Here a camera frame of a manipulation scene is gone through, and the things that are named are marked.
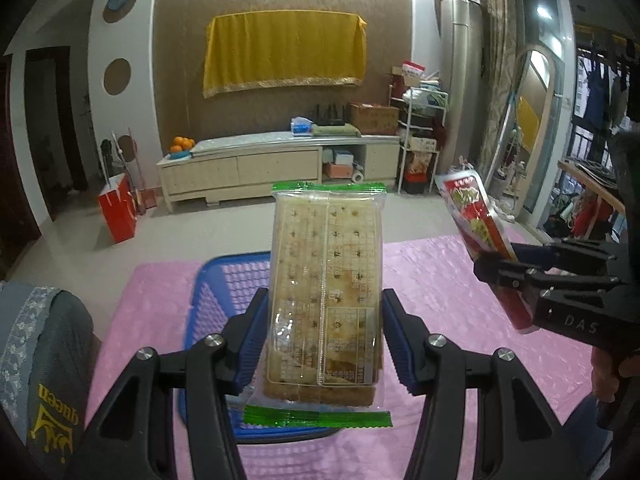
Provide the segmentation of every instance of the pink mat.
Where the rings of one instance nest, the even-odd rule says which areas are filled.
[[[517,235],[514,241],[522,241]],[[190,308],[197,262],[139,266],[122,293],[102,344],[87,407],[89,421],[114,380],[141,346],[160,353],[180,350]],[[463,349],[491,354],[513,349],[564,421],[589,393],[590,348],[538,331],[520,336],[512,329],[488,286],[473,275],[457,236],[414,240],[384,247],[385,287],[396,290],[407,312],[424,319]],[[476,442],[475,393],[468,392],[459,479],[470,479]],[[398,382],[385,355],[385,403],[394,427],[342,430],[320,440],[269,446],[240,446],[250,480],[398,480],[411,455],[424,399]],[[186,429],[174,416],[178,477],[193,478]]]

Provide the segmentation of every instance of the cabinet drawer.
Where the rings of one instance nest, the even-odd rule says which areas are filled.
[[[398,172],[399,144],[370,144],[364,163],[364,178],[384,180],[395,178]]]
[[[318,178],[318,150],[239,156],[238,175],[241,186],[315,180]]]
[[[162,170],[169,194],[238,186],[238,162],[234,156],[214,160],[192,160]]]

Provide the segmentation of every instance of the beige patterned curtain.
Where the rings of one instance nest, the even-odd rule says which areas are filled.
[[[502,115],[513,82],[516,56],[516,2],[515,0],[480,0],[489,15],[490,30],[485,37],[486,69],[489,71],[489,99],[487,124],[482,136],[482,149],[478,171],[484,178],[497,149]]]

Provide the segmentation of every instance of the brown patterned wallpaper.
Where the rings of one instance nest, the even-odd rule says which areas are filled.
[[[214,16],[248,10],[339,10],[367,22],[367,73],[359,87],[257,89],[202,96],[205,30]],[[385,103],[391,66],[411,53],[412,0],[156,0],[154,85],[162,148],[196,140],[289,129],[315,104]]]

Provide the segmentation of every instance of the gray fabric cover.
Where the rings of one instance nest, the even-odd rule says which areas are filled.
[[[9,282],[0,292],[0,404],[23,443],[33,355],[59,291]]]
[[[60,292],[33,357],[27,448],[52,480],[64,476],[84,430],[94,323],[84,304]]]

